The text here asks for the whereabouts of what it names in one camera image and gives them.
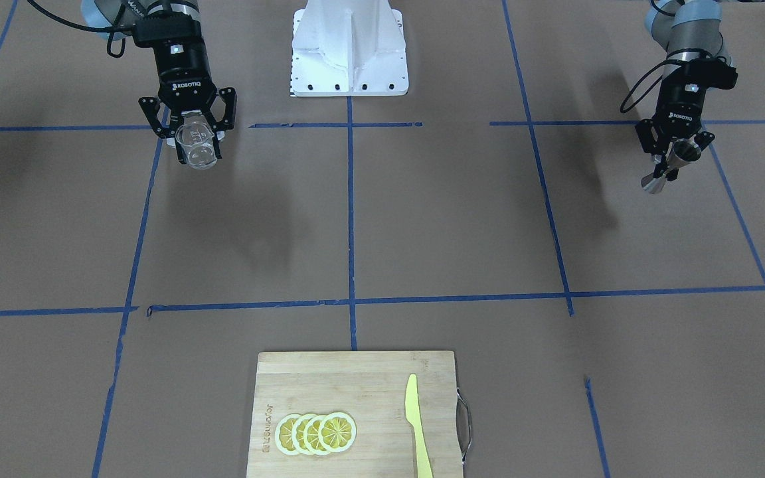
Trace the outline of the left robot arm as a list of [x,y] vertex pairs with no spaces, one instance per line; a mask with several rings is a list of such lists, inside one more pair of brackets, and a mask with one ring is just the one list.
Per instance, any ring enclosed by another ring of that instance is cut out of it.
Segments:
[[738,73],[721,33],[722,9],[716,1],[655,1],[645,25],[667,56],[652,118],[635,126],[643,151],[655,169],[641,187],[657,194],[695,163],[715,139],[702,125],[708,90],[731,90]]

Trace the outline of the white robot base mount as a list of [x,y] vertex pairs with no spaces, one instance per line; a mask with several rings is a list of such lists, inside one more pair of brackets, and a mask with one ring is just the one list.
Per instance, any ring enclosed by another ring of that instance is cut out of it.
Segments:
[[292,27],[292,96],[408,93],[403,16],[388,1],[309,1]]

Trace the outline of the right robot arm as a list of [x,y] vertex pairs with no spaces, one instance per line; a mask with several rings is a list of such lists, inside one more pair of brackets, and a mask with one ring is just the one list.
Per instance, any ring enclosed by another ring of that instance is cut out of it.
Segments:
[[83,1],[87,27],[108,44],[133,39],[153,51],[158,91],[137,101],[157,137],[178,160],[205,170],[221,159],[220,145],[236,120],[236,90],[211,76],[197,1]]

